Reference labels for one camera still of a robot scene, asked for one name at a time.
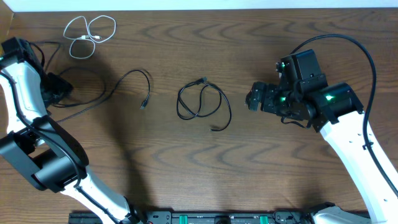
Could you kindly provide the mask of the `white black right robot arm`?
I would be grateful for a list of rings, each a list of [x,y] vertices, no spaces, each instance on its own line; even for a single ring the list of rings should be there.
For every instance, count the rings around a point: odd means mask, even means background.
[[[295,100],[292,90],[256,82],[246,97],[249,109],[276,114],[291,123],[308,121],[333,148],[361,194],[365,218],[323,204],[309,213],[312,223],[397,223],[397,170],[378,143],[350,86],[340,83]]]

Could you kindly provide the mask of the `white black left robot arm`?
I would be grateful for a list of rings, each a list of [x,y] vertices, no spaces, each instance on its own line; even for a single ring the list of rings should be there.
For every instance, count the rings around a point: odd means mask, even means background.
[[[89,167],[80,143],[54,121],[47,102],[61,91],[29,44],[3,47],[1,87],[8,113],[1,155],[38,190],[51,190],[82,203],[103,223],[139,223],[142,218],[121,194]]]

